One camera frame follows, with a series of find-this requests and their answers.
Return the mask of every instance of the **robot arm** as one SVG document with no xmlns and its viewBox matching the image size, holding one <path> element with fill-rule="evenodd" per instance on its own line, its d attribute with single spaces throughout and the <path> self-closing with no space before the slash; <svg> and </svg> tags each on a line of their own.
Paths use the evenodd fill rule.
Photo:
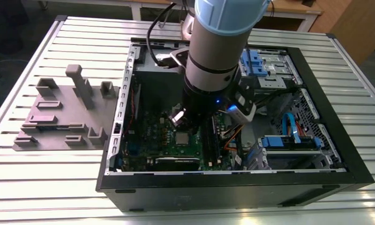
<svg viewBox="0 0 375 225">
<path fill-rule="evenodd" d="M 224 105 L 225 95 L 233 89 L 232 81 L 249 32 L 268 3 L 269 0 L 196 0 L 182 107 L 180 112 L 169 116 L 174 127 L 194 132 Z M 228 113 L 237 122 L 248 122 L 256 110 L 254 105 L 241 92 L 236 101 L 236 105 L 229 103 Z"/>
</svg>

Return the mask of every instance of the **black cable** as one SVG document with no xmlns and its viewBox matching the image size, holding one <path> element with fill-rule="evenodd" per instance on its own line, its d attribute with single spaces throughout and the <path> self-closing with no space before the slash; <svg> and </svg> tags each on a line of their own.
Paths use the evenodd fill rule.
<svg viewBox="0 0 375 225">
<path fill-rule="evenodd" d="M 273 17 L 274 14 L 274 5 L 273 5 L 273 1 L 270 0 L 270 5 L 272 5 L 272 9 L 270 9 L 270 17 Z"/>
<path fill-rule="evenodd" d="M 273 91 L 266 97 L 264 97 L 261 100 L 254 102 L 256 108 L 257 109 L 261 108 L 264 105 L 266 105 L 272 101 L 273 98 L 276 98 L 281 94 L 294 93 L 296 91 L 297 91 L 296 87 Z"/>
<path fill-rule="evenodd" d="M 146 34 L 146 37 L 145 37 L 145 43 L 148 45 L 148 53 L 150 55 L 150 58 L 152 60 L 154 61 L 154 63 L 158 65 L 158 66 L 162 66 L 162 64 L 160 65 L 160 62 L 157 61 L 156 59 L 156 56 L 152 52 L 152 49 L 150 49 L 150 45 L 149 45 L 149 34 L 150 34 L 150 31 L 152 29 L 154 28 L 154 25 L 157 24 L 158 20 L 160 20 L 160 17 L 168 12 L 168 10 L 170 10 L 170 8 L 176 5 L 176 3 L 172 3 L 162 11 L 161 13 L 157 15 L 154 21 L 152 22 L 149 28 L 148 28 L 148 34 Z"/>
<path fill-rule="evenodd" d="M 164 22 L 162 22 L 162 23 L 161 23 L 161 21 L 158 22 L 157 27 L 160 27 L 161 29 L 162 29 L 162 27 L 165 26 L 165 23 L 166 23 L 166 21 L 168 21 L 168 18 L 170 17 L 170 15 L 172 15 L 173 12 L 174 12 L 174 10 L 169 11 L 169 12 L 166 13 Z"/>
</svg>

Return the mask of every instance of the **slotted aluminum profile table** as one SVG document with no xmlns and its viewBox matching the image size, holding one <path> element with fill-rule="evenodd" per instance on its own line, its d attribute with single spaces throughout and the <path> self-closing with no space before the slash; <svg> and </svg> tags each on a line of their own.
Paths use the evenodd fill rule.
<svg viewBox="0 0 375 225">
<path fill-rule="evenodd" d="M 94 190 L 101 150 L 11 150 L 39 78 L 71 85 L 79 64 L 90 85 L 121 85 L 130 37 L 150 22 L 58 16 L 0 108 L 0 222 L 55 224 L 375 224 L 375 184 L 304 207 L 122 213 Z M 152 38 L 180 39 L 178 24 Z M 375 89 L 339 42 L 324 34 L 252 30 L 248 43 L 298 47 L 375 179 Z"/>
</svg>

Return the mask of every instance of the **wooden desk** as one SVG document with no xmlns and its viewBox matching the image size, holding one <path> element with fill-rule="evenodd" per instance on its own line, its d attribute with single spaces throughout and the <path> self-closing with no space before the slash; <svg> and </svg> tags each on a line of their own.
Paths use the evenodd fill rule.
<svg viewBox="0 0 375 225">
<path fill-rule="evenodd" d="M 133 20 L 141 20 L 140 8 L 165 8 L 169 1 L 165 0 L 133 0 L 136 5 L 130 6 Z M 300 26 L 296 31 L 306 32 L 312 26 L 312 23 L 317 17 L 321 15 L 322 10 L 316 2 L 312 7 L 301 5 L 301 0 L 273 0 L 274 13 L 273 17 L 301 19 Z M 272 6 L 269 4 L 264 16 L 270 16 Z"/>
<path fill-rule="evenodd" d="M 165 8 L 169 5 L 169 2 L 165 0 L 129 0 L 129 1 L 126 0 L 45 0 L 45 1 L 110 5 L 110 6 L 127 6 L 130 7 L 132 10 L 132 18 L 133 20 L 137 21 L 141 20 L 140 8 Z M 306 7 L 301 5 L 301 0 L 273 0 L 273 5 L 274 5 L 273 17 L 293 18 L 301 20 L 300 25 L 294 27 L 296 31 L 300 32 L 306 32 L 309 30 L 317 15 L 322 13 L 322 10 L 316 4 L 316 2 L 313 3 L 312 7 Z M 180 5 L 176 5 L 172 9 L 180 10 L 181 7 Z M 269 5 L 264 16 L 269 17 L 270 11 L 272 11 L 272 7 Z"/>
</svg>

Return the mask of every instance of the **white tag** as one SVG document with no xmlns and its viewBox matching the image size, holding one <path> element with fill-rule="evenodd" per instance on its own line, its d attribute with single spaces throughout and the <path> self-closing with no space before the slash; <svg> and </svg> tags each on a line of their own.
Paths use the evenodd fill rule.
<svg viewBox="0 0 375 225">
<path fill-rule="evenodd" d="M 274 70 L 274 67 L 273 66 L 264 66 L 265 67 L 265 69 L 268 69 L 268 70 Z"/>
<path fill-rule="evenodd" d="M 238 157 L 238 155 L 234 156 L 234 161 L 237 162 L 238 165 L 241 165 L 241 158 Z"/>
</svg>

